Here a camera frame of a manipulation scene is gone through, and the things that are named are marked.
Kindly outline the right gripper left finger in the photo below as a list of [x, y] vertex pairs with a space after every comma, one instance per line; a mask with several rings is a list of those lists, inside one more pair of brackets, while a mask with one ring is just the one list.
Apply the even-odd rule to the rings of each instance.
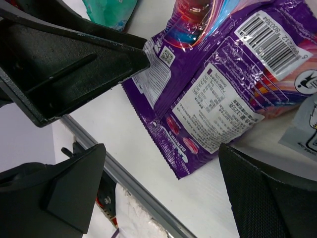
[[97, 144], [55, 165], [0, 174], [2, 238], [81, 238], [88, 232], [106, 157]]

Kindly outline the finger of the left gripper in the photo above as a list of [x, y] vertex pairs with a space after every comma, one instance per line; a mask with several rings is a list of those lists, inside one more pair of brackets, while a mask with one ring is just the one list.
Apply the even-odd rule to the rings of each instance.
[[145, 42], [62, 0], [3, 0], [0, 104], [15, 103], [44, 127], [149, 68]]

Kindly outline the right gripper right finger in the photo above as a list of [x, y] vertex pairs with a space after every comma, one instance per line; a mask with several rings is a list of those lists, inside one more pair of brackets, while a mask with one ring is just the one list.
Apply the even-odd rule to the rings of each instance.
[[241, 238], [315, 238], [317, 183], [221, 144], [219, 163]]

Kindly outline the purple snack packet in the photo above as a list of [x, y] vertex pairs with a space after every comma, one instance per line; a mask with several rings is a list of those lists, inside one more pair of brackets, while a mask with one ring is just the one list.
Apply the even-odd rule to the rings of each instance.
[[178, 179], [317, 91], [309, 0], [178, 0], [123, 89]]

